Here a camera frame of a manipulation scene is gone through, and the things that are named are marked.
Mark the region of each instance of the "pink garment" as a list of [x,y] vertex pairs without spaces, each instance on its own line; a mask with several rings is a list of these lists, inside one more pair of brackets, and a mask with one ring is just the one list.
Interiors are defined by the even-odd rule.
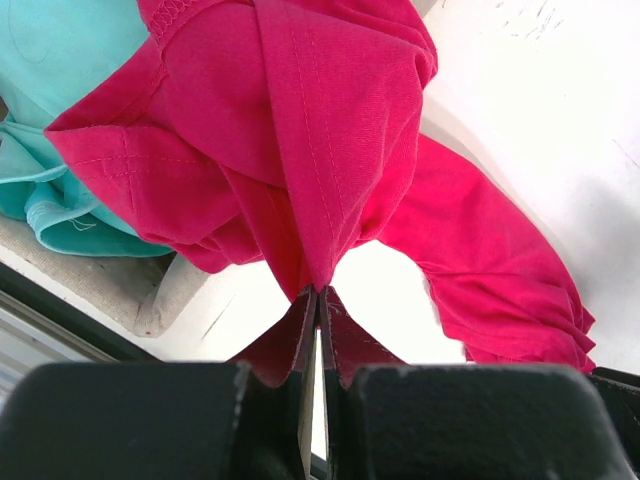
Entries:
[[290,299],[380,238],[470,358],[593,368],[593,319],[549,244],[419,137],[437,60],[408,0],[138,3],[151,38],[47,136],[141,238],[208,272],[264,258]]

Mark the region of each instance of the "teal garment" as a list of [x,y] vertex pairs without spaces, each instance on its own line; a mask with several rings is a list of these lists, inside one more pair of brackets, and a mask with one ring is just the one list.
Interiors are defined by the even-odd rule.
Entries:
[[0,214],[50,250],[85,256],[169,253],[144,242],[73,175],[43,135],[58,115],[147,39],[136,0],[0,0]]

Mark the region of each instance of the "crumpled cloth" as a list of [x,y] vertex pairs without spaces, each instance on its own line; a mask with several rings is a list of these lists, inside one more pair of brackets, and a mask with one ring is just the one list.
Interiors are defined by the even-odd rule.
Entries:
[[593,368],[551,246],[418,133],[437,59],[408,0],[138,3],[150,39],[47,135],[141,238],[209,272],[265,259],[290,299],[379,238],[473,360]]

